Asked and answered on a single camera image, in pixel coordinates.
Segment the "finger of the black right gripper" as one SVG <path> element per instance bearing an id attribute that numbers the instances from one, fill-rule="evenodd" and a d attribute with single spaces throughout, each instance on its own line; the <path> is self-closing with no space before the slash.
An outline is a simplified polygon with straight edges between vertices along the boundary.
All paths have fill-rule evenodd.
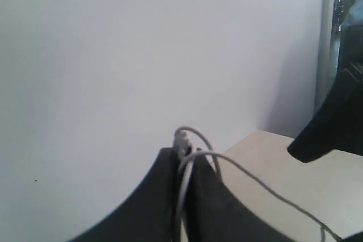
<path id="1" fill-rule="evenodd" d="M 308 125 L 288 146 L 288 153 L 303 163 L 333 150 L 362 155 L 362 70 L 338 73 L 326 100 Z"/>

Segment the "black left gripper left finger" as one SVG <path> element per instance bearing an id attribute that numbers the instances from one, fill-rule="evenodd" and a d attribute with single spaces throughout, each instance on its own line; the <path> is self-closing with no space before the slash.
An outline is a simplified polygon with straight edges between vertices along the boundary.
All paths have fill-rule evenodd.
<path id="1" fill-rule="evenodd" d="M 111 214 L 72 241 L 171 241 L 178 152 L 162 148 L 139 186 Z"/>

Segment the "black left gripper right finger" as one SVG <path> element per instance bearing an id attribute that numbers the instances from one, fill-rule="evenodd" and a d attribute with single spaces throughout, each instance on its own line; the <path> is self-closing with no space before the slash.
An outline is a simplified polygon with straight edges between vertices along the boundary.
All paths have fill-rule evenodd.
<path id="1" fill-rule="evenodd" d="M 203 155 L 193 160 L 184 212 L 189 241 L 291 241 L 246 208 Z"/>

